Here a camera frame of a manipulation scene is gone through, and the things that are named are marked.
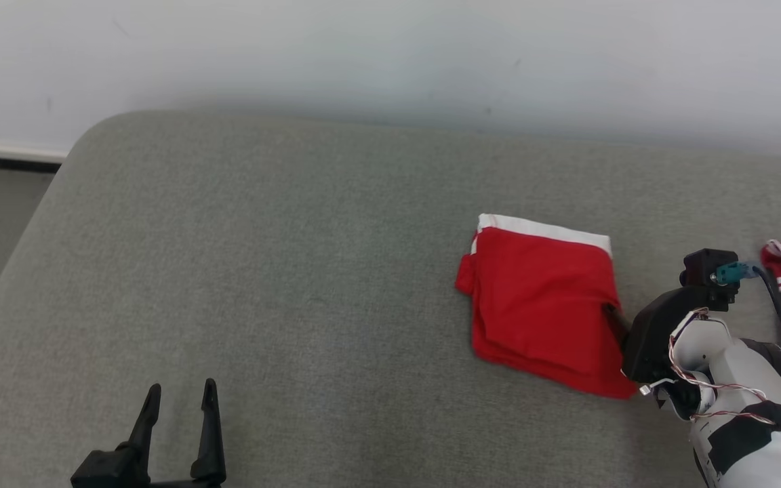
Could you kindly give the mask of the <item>grey fabric sofa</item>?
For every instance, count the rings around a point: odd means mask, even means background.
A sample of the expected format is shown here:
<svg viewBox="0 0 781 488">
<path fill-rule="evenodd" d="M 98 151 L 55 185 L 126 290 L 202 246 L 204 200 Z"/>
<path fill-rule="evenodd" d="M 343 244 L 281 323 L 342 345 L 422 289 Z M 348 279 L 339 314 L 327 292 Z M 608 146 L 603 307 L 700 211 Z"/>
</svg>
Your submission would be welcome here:
<svg viewBox="0 0 781 488">
<path fill-rule="evenodd" d="M 142 112 L 75 143 L 0 276 L 0 488 L 71 488 L 162 386 L 155 480 L 219 389 L 226 488 L 703 488 L 687 427 L 475 358 L 481 213 L 608 235 L 623 308 L 781 241 L 781 158 Z"/>
</svg>

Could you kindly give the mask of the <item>white black wall baseboard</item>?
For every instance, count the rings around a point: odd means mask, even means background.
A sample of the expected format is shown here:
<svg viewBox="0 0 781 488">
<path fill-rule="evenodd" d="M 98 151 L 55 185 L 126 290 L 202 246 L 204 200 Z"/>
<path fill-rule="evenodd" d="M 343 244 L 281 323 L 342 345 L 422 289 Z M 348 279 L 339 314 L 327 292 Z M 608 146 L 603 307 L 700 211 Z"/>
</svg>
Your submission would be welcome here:
<svg viewBox="0 0 781 488">
<path fill-rule="evenodd" d="M 54 174 L 67 160 L 68 151 L 24 147 L 0 142 L 0 169 Z"/>
</svg>

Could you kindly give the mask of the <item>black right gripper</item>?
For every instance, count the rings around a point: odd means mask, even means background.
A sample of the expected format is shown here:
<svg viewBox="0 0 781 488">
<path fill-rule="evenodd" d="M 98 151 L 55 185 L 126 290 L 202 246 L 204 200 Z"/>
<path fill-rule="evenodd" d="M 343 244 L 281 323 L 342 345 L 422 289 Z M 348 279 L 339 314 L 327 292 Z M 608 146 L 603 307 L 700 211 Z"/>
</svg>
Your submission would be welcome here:
<svg viewBox="0 0 781 488">
<path fill-rule="evenodd" d="M 605 305 L 605 319 L 615 338 L 626 338 L 621 371 L 627 379 L 651 384 L 670 374 L 668 344 L 689 313 L 706 308 L 727 312 L 736 299 L 738 285 L 685 285 L 660 294 L 630 324 L 614 305 Z"/>
</svg>

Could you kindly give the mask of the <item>red shorts white stripe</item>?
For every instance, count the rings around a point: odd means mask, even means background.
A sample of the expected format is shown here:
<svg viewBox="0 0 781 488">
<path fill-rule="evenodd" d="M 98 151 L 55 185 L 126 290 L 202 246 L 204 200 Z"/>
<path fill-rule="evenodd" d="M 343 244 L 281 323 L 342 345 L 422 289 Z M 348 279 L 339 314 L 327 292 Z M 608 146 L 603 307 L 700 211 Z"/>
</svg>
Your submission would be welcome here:
<svg viewBox="0 0 781 488">
<path fill-rule="evenodd" d="M 482 213 L 455 286 L 471 302 L 478 358 L 588 394 L 635 395 L 604 310 L 621 307 L 609 236 Z"/>
</svg>

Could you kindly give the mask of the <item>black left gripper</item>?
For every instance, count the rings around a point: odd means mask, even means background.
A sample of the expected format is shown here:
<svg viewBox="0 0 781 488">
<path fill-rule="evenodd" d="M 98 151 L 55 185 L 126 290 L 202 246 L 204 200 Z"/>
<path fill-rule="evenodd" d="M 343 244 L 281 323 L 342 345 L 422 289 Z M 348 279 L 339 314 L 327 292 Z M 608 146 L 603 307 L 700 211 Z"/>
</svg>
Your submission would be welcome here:
<svg viewBox="0 0 781 488">
<path fill-rule="evenodd" d="M 71 476 L 73 488 L 221 488 L 226 481 L 225 448 L 221 429 L 218 387 L 205 381 L 201 411 L 203 424 L 198 457 L 191 479 L 153 481 L 148 474 L 152 432 L 158 420 L 161 385 L 150 386 L 128 444 L 114 451 L 91 451 Z"/>
</svg>

